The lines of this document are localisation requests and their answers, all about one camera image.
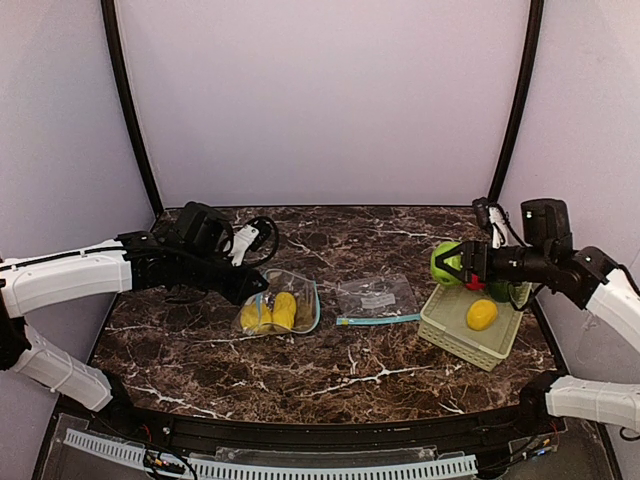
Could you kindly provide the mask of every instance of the brown marble surface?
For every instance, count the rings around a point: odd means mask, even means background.
[[[254,422],[370,423],[489,410],[553,359],[526,314],[511,355],[487,373],[417,336],[417,322],[336,326],[339,281],[402,273],[423,305],[435,284],[429,258],[446,240],[478,239],[468,208],[271,207],[223,210],[236,224],[269,215],[281,248],[268,267],[318,282],[320,324],[308,335],[245,337],[238,307],[210,293],[191,305],[153,289],[119,297],[93,364],[117,373],[135,404]],[[156,230],[166,228],[165,214]]]

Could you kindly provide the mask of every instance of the basket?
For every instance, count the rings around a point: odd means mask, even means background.
[[[515,289],[518,305],[527,301],[531,284]],[[473,302],[491,300],[482,291],[438,285],[420,312],[418,335],[434,345],[490,372],[509,356],[518,333],[523,312],[508,303],[496,303],[498,317],[486,330],[477,332],[467,326],[467,311]]]

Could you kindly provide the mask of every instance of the clear plastic bag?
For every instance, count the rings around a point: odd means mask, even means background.
[[[316,282],[286,270],[264,273],[269,288],[245,302],[234,326],[247,335],[309,333],[320,320]]]
[[[420,319],[420,309],[404,275],[370,277],[338,284],[337,325],[384,325]]]

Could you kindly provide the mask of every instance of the yellow banana toy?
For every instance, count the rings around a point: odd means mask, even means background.
[[[258,304],[256,302],[242,308],[240,324],[244,331],[250,333],[268,333],[269,330],[271,330],[272,323],[273,317],[271,310],[269,310],[265,302],[262,302],[260,305],[260,312],[258,312]]]
[[[273,323],[291,330],[296,318],[296,298],[288,292],[280,292],[276,295],[273,306]]]

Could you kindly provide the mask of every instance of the green apple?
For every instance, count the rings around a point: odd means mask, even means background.
[[[448,252],[449,250],[457,247],[458,245],[460,245],[460,242],[444,242],[444,243],[441,243],[438,246],[438,248],[436,248],[431,254],[431,276],[440,285],[444,285],[446,287],[451,287],[454,285],[462,285],[462,282],[458,280],[456,277],[436,267],[436,257],[438,255],[442,255],[443,253]],[[452,268],[455,268],[456,270],[462,269],[462,259],[460,258],[460,255],[449,257],[444,261],[444,263],[446,263]]]

